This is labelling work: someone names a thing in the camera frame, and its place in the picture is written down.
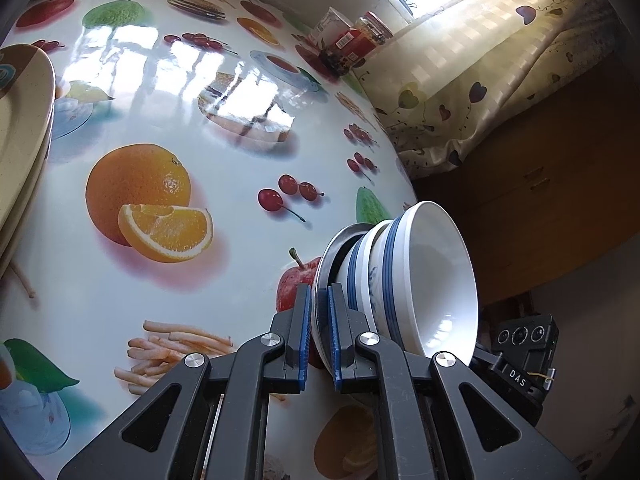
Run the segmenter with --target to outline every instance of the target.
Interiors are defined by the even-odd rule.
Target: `beige plate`
[[[47,127],[47,133],[45,134],[44,142],[40,146],[40,151],[38,152],[36,160],[31,167],[31,171],[27,176],[27,180],[25,180],[18,198],[15,199],[14,206],[11,208],[11,211],[9,211],[9,214],[4,221],[4,225],[0,228],[0,260],[4,259],[4,251],[9,245],[9,242],[11,241],[18,227],[18,224],[20,224],[20,222],[22,221],[24,211],[27,207],[28,202],[34,194],[36,183],[42,173],[44,160],[47,156],[47,152],[49,151],[49,142],[51,140],[51,125],[52,121],[49,121],[49,126]]]
[[[42,146],[55,89],[42,50],[24,44],[0,50],[0,228]]]
[[[4,225],[0,229],[0,277],[9,266],[11,258],[14,257],[24,228],[24,222],[27,216],[29,216],[29,211],[33,206],[33,200],[40,187],[51,142],[51,125],[52,121],[49,121],[47,133],[40,147],[40,151],[36,156],[36,161],[33,163],[33,167],[29,172],[24,186],[22,186],[20,195],[18,195],[18,198],[15,200],[14,207],[11,209],[6,222],[4,222]]]

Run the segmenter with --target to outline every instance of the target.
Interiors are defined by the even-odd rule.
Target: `cabinet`
[[[457,170],[414,182],[453,217],[481,304],[640,230],[640,92],[615,56],[494,130]]]

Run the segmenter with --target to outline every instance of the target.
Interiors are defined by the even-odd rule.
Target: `heart pattern curtain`
[[[412,179],[452,170],[501,122],[614,47],[606,0],[453,0],[354,70]]]

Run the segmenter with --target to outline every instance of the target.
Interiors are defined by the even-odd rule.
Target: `metal screw cap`
[[[360,334],[360,342],[367,346],[377,345],[380,342],[380,336],[375,332],[363,332]]]
[[[450,354],[449,352],[440,352],[438,355],[436,355],[436,362],[440,366],[449,368],[450,366],[453,366],[454,364],[456,364],[456,358],[453,354]]]
[[[204,364],[204,355],[202,354],[189,354],[184,358],[184,364],[189,368],[197,368]]]
[[[260,342],[265,346],[276,346],[280,342],[280,336],[273,332],[267,332],[262,335]]]

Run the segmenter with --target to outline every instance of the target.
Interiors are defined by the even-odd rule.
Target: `fruit print tablecloth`
[[[42,0],[49,159],[0,282],[0,416],[47,480],[185,353],[268,329],[332,236],[415,203],[361,89],[258,0]],[[368,410],[314,361],[273,398],[269,480],[364,480]]]

